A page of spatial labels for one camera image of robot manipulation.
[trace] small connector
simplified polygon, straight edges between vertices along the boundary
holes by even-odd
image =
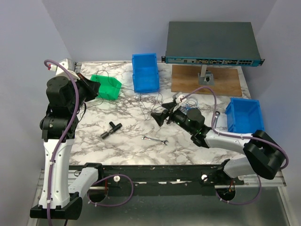
[[[49,66],[50,66],[50,68],[48,68],[48,70],[56,72],[56,70],[57,70],[57,66],[56,65],[49,64]]]

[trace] metal bracket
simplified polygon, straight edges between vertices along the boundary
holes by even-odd
[[[261,61],[259,62],[258,66],[261,66],[264,61],[265,61],[265,59],[261,59]]]
[[[213,74],[207,71],[207,65],[202,65],[201,73],[198,73],[198,83],[203,86],[214,86]]]

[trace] wooden board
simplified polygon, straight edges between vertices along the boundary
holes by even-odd
[[[242,97],[237,69],[207,67],[207,70],[213,73],[214,86],[209,87],[216,95]],[[171,91],[190,93],[200,87],[198,83],[200,72],[200,66],[173,65]],[[211,94],[207,89],[202,89],[197,93]]]

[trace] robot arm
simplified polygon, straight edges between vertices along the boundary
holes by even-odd
[[[95,99],[100,87],[100,83],[90,81],[81,74],[78,77],[79,80],[75,82],[79,95],[78,109],[74,109],[76,97],[73,81],[65,76],[56,76],[47,82],[49,105],[46,116],[40,122],[45,147],[44,184],[39,204],[31,209],[32,218],[47,218],[47,209],[50,209],[51,218],[78,219],[83,195],[101,178],[100,166],[88,165],[68,188],[69,159],[79,122],[77,117],[69,129],[67,125],[75,110],[78,111],[84,102]],[[55,147],[65,130],[68,130],[66,136],[55,152]]]
[[[178,124],[191,134],[191,140],[197,146],[223,148],[246,155],[246,158],[230,160],[225,164],[223,171],[229,177],[256,173],[265,179],[273,179],[280,170],[285,155],[275,148],[277,143],[264,131],[258,130],[254,134],[219,133],[204,124],[205,118],[199,109],[190,109],[184,114],[179,105],[181,95],[177,94],[173,102],[162,105],[165,108],[163,112],[151,113],[151,116],[159,126],[167,118],[167,124]]]

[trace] metal stand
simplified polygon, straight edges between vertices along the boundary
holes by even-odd
[[[202,65],[201,72],[198,73],[198,83],[203,86],[214,86],[213,74],[207,71],[207,65]]]

